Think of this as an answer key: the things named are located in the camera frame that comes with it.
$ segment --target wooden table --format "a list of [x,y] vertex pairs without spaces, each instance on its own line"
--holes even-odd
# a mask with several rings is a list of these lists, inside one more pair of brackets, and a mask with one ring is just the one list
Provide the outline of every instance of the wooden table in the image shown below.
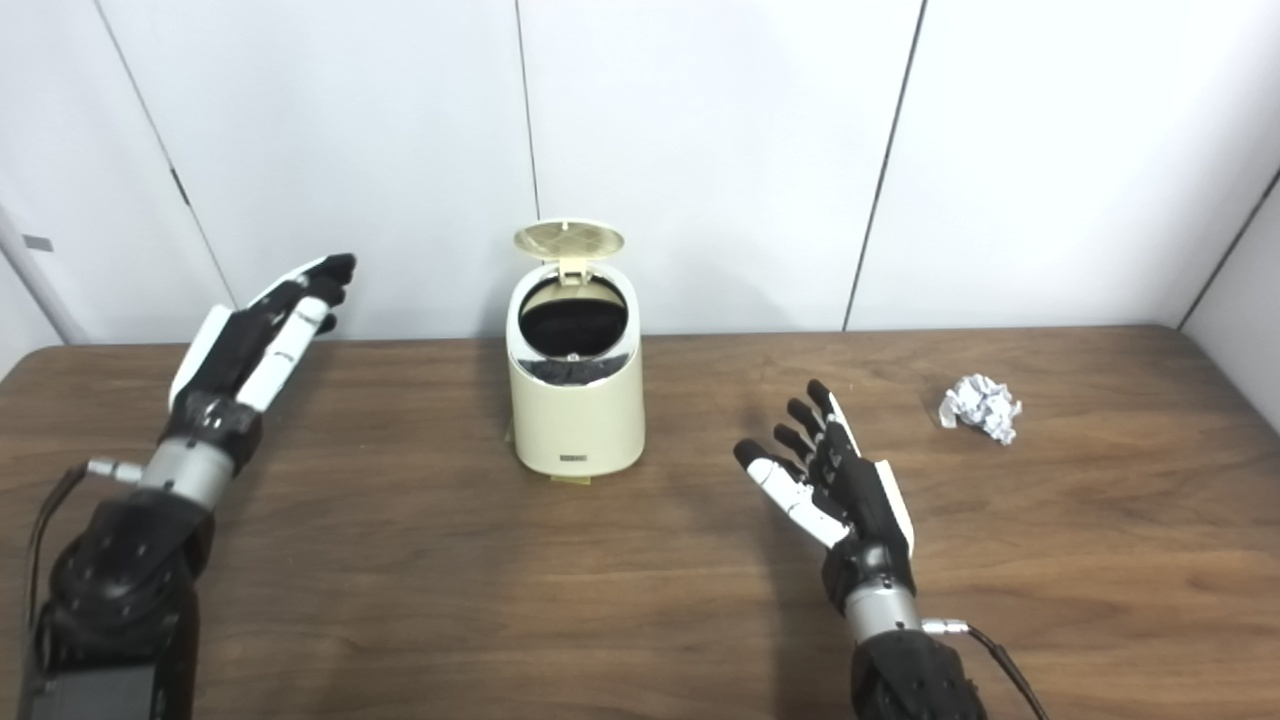
[[[63,468],[145,460],[180,347],[42,351],[0,384],[0,707],[20,559]],[[922,611],[1059,720],[1280,715],[1280,441],[1160,328],[657,337],[649,445],[591,487],[504,443],[494,341],[323,343],[219,510],[196,717],[847,717],[820,548],[737,469],[810,377],[915,519]],[[943,430],[983,372],[1018,441]],[[47,552],[118,488],[88,483]],[[1028,711],[957,639],[993,719]]]

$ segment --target black forearm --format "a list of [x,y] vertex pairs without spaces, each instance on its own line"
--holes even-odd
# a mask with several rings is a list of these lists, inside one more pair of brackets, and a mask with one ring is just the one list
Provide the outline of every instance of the black forearm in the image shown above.
[[878,634],[854,650],[858,720],[986,720],[960,655],[922,630]]

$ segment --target crumpled paper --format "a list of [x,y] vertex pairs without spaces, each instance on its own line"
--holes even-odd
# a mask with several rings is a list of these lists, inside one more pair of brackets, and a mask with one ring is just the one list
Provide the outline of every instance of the crumpled paper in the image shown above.
[[1014,418],[1023,411],[1023,402],[1014,401],[1009,388],[987,375],[965,375],[947,391],[938,407],[943,428],[956,427],[956,418],[982,428],[988,436],[1009,445],[1018,437]]

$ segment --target panel seam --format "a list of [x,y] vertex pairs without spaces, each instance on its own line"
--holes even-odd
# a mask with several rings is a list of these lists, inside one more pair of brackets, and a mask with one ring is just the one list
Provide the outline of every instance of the panel seam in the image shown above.
[[1276,173],[1271,176],[1271,182],[1267,183],[1267,188],[1262,191],[1262,197],[1260,197],[1258,201],[1254,202],[1253,209],[1249,210],[1249,214],[1244,218],[1244,224],[1240,225],[1240,229],[1236,231],[1235,237],[1231,238],[1231,243],[1226,246],[1226,251],[1222,252],[1221,258],[1219,258],[1217,265],[1215,265],[1213,272],[1208,274],[1208,279],[1204,281],[1204,284],[1201,287],[1201,291],[1196,293],[1196,300],[1192,300],[1192,305],[1190,307],[1187,309],[1187,314],[1183,315],[1183,320],[1178,323],[1178,332],[1183,332],[1183,328],[1187,327],[1187,322],[1192,319],[1192,314],[1196,313],[1196,309],[1199,307],[1201,301],[1204,300],[1204,295],[1208,292],[1210,286],[1213,284],[1213,281],[1217,279],[1219,273],[1221,273],[1222,268],[1226,266],[1226,260],[1231,256],[1233,252],[1235,252],[1236,246],[1240,245],[1240,238],[1243,238],[1244,234],[1249,232],[1249,227],[1253,225],[1253,220],[1258,217],[1258,211],[1262,210],[1262,206],[1266,205],[1267,199],[1271,197],[1271,191],[1276,188],[1276,181],[1280,181],[1280,168],[1276,168]]
[[525,22],[516,4],[516,41],[520,45],[520,86],[525,92],[525,135],[529,137],[529,172],[534,178],[534,219],[543,219],[543,205],[538,195],[538,159],[534,156],[534,113],[529,106],[529,70],[525,68]]
[[858,295],[858,283],[863,277],[863,265],[867,261],[867,246],[870,245],[872,228],[876,224],[876,210],[879,208],[881,191],[884,190],[884,176],[888,172],[890,156],[893,152],[893,138],[897,137],[897,122],[902,115],[902,100],[906,97],[906,86],[911,81],[911,65],[915,64],[915,49],[920,44],[920,28],[924,27],[924,12],[928,6],[929,0],[920,0],[920,14],[915,18],[915,32],[911,33],[911,49],[906,54],[906,67],[902,69],[902,85],[897,91],[897,104],[893,106],[893,122],[888,127],[888,140],[884,142],[884,158],[881,160],[879,177],[876,178],[876,193],[872,196],[872,209],[867,215],[867,231],[863,233],[863,245],[858,251],[854,284],[849,288],[849,305],[845,306],[845,322],[840,327],[841,332],[849,331],[849,319],[854,314],[854,297]]
[[[133,88],[133,96],[138,100],[138,105],[142,108],[142,115],[147,119],[147,126],[151,128],[151,135],[156,138],[156,145],[160,146],[160,155],[164,156],[164,161],[169,167],[169,174],[177,178],[178,169],[173,164],[173,158],[169,155],[169,147],[164,143],[164,138],[160,136],[160,128],[156,127],[155,118],[151,115],[151,108],[147,106],[147,101],[142,97],[142,88],[138,87],[138,81],[133,77],[133,68],[129,67],[129,61],[124,56],[124,49],[120,47],[119,40],[115,37],[111,22],[106,19],[106,10],[102,9],[101,0],[93,0],[93,8],[97,9],[97,17],[102,20],[106,36],[111,40],[111,47],[115,49],[115,56],[119,58],[120,67],[124,68],[124,74],[129,78],[129,86]],[[196,223],[196,232],[200,233],[200,240],[205,243],[205,252],[209,254],[209,260],[214,264],[214,272],[218,273],[218,279],[221,281],[223,290],[227,291],[227,297],[230,299],[232,305],[239,307],[239,302],[236,301],[236,293],[232,292],[232,284],[227,281],[227,273],[223,272],[223,265],[218,261],[218,255],[214,252],[214,246],[209,242],[209,233],[205,232],[205,225],[200,222],[200,215],[196,213],[196,206],[191,201],[191,197],[186,195],[186,191],[183,191],[183,201],[186,201],[187,211],[191,213],[191,219]]]

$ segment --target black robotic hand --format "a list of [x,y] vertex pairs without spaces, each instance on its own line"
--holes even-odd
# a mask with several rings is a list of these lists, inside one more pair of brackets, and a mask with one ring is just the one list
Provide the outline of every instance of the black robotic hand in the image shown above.
[[856,643],[852,705],[860,720],[983,720],[959,655],[925,633],[911,575],[914,530],[888,462],[865,460],[840,402],[810,380],[809,398],[787,404],[804,434],[778,425],[774,438],[800,462],[744,439],[733,455],[756,484],[805,532],[827,546],[822,580]]
[[[196,579],[214,510],[261,437],[262,413],[317,334],[335,325],[353,255],[285,273],[244,309],[215,306],[169,392],[169,419],[146,465],[91,460],[55,486],[28,546],[20,720],[187,720],[200,612]],[[40,539],[86,475],[131,487],[97,506],[56,559],[37,603]]]

